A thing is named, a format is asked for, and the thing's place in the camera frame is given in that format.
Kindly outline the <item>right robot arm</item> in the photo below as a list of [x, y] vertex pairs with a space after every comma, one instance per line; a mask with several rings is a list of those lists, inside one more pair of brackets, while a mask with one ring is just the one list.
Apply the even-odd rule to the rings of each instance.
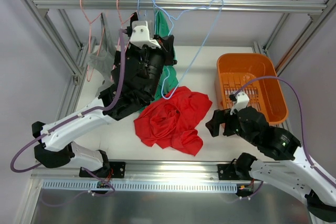
[[269, 125], [265, 116], [252, 107], [231, 112], [215, 110], [205, 124], [211, 136], [237, 135], [265, 156], [282, 163], [290, 173], [272, 168], [248, 153], [241, 153], [234, 164], [240, 180], [261, 180], [290, 194], [307, 206], [308, 211], [325, 222], [335, 222], [335, 188], [308, 162], [300, 141], [289, 131]]

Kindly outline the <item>red tank top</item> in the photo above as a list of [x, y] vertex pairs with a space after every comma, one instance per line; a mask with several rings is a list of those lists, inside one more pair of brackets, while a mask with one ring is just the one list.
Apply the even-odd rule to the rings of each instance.
[[147, 106], [134, 120], [136, 136], [148, 147], [171, 147], [196, 156], [203, 147], [196, 127], [208, 113], [208, 95], [178, 87], [168, 100], [161, 98]]

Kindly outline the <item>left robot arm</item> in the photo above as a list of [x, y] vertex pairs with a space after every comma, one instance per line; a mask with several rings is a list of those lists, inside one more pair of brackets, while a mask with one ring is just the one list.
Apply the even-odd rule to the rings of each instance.
[[41, 137], [34, 147], [35, 159], [46, 168], [71, 165], [79, 168], [81, 177], [112, 175], [108, 156], [103, 150], [90, 150], [78, 145], [75, 139], [102, 125], [111, 124], [150, 105], [154, 101], [164, 66], [174, 65], [174, 36], [154, 39], [159, 48], [131, 45], [121, 57], [117, 51], [118, 66], [113, 69], [114, 83], [100, 92], [79, 111], [53, 123], [35, 122], [34, 137]]

